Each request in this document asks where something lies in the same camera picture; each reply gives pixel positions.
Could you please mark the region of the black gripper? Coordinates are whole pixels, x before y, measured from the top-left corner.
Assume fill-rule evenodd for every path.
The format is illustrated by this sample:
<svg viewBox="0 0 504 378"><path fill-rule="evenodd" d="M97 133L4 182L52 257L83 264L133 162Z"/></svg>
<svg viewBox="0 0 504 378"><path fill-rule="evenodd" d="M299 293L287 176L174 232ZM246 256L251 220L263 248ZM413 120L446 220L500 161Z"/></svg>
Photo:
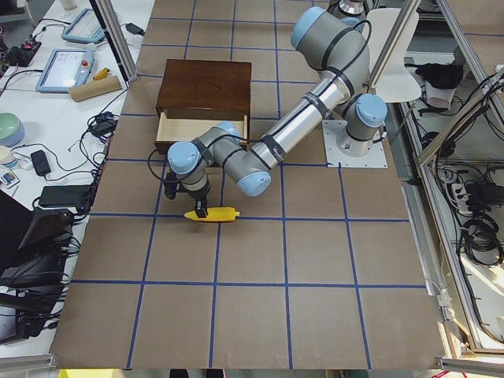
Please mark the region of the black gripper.
<svg viewBox="0 0 504 378"><path fill-rule="evenodd" d="M206 218L207 212L208 212L206 195L194 194L193 197L195 200L195 217L196 217L196 219Z"/></svg>

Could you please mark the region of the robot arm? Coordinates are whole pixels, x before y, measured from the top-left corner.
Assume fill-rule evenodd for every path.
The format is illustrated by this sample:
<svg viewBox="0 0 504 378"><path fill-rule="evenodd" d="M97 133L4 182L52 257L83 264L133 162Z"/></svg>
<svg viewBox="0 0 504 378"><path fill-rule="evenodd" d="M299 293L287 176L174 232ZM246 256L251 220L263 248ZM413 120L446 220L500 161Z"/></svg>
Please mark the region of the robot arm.
<svg viewBox="0 0 504 378"><path fill-rule="evenodd" d="M291 45L320 72L319 83L249 150L239 145L239 133L229 121L215 124L191 141L174 143L167 153L165 196L190 195L196 217L206 219L211 188L206 168L211 165L220 166L245 195L260 195L271 183L271 170L334 109L346 121L343 152L358 156L360 144L372 143L387 116L382 98L356 92L369 77L371 36L369 20L350 26L321 7L306 10L293 28Z"/></svg>

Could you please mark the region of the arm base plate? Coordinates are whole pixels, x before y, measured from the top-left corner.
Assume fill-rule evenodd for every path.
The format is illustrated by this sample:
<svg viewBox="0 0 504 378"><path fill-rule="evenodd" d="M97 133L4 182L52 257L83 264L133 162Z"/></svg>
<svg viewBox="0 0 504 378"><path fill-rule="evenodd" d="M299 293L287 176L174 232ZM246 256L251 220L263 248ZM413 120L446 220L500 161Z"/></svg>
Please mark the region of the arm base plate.
<svg viewBox="0 0 504 378"><path fill-rule="evenodd" d="M347 134L344 120L323 120L325 156L328 167L354 169L386 169L384 147L375 132L368 141L357 141Z"/></svg>

